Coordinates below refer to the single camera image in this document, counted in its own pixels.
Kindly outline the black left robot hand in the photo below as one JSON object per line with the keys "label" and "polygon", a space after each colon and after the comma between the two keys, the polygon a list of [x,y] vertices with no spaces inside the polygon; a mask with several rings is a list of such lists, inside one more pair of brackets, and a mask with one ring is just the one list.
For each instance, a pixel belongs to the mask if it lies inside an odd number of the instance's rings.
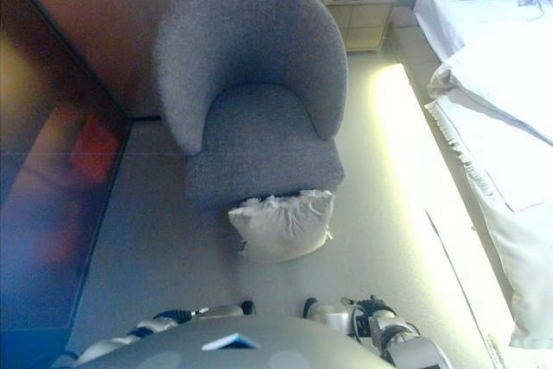
{"label": "black left robot hand", "polygon": [[137,337],[144,337],[149,334],[157,334],[170,328],[175,328],[183,323],[191,321],[194,317],[205,314],[209,308],[196,310],[171,309],[155,315],[152,319],[140,321],[130,331],[130,334]]}

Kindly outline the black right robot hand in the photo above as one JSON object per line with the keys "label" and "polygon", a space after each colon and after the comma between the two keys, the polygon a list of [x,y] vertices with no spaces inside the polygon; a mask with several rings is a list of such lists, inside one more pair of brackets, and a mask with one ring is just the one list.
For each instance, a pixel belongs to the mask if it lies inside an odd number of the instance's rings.
{"label": "black right robot hand", "polygon": [[397,314],[382,298],[375,295],[370,295],[370,297],[365,300],[353,300],[348,297],[342,297],[340,301],[344,305],[351,307],[350,322],[354,337],[371,336],[368,318],[375,313],[387,312],[391,316]]}

